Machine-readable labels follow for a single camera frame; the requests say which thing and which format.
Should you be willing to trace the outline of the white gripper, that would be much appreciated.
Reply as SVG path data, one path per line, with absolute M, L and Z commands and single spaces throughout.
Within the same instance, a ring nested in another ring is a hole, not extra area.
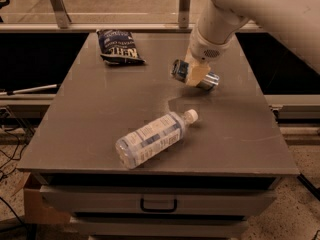
M 190 35 L 185 56 L 188 63 L 186 84 L 197 86 L 209 73 L 209 62 L 217 60 L 229 47 L 232 33 L 219 26 L 201 26 L 197 24 Z

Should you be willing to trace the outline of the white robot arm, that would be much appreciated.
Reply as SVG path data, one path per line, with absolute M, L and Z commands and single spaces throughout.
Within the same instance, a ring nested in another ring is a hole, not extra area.
M 186 54 L 188 86 L 209 73 L 234 33 L 254 21 L 315 72 L 320 73 L 320 0 L 207 0 Z

